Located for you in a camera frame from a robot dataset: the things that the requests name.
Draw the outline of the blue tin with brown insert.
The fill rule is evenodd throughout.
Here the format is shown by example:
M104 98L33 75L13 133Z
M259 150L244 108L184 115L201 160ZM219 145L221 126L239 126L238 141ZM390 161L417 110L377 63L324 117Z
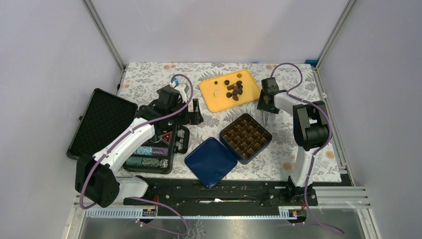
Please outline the blue tin with brown insert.
M264 150L272 138L271 133L247 113L242 114L219 133L221 143L243 165L248 164Z

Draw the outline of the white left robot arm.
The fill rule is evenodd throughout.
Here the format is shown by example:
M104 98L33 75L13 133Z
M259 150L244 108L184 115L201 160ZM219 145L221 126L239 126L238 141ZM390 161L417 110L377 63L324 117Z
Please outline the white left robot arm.
M147 119L133 116L132 122L111 143L95 154L81 155L77 160L75 189L81 198L87 197L94 205L108 207L119 196L128 197L129 191L144 205L154 200L153 189L141 179L117 180L116 172L126 160L145 142L171 125L188 124L182 114L188 111L193 96L186 96L192 85L171 83L159 91L156 104L164 108L166 115L153 113Z

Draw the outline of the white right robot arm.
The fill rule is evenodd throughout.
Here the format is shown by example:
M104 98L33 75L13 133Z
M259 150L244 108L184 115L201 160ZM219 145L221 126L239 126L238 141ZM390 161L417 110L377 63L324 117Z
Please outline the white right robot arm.
M316 153L331 140L331 131L323 101L310 102L281 90L274 77L261 81L257 108L277 114L283 110L293 117L293 135L298 146L296 166L285 189L288 203L298 205L312 190Z

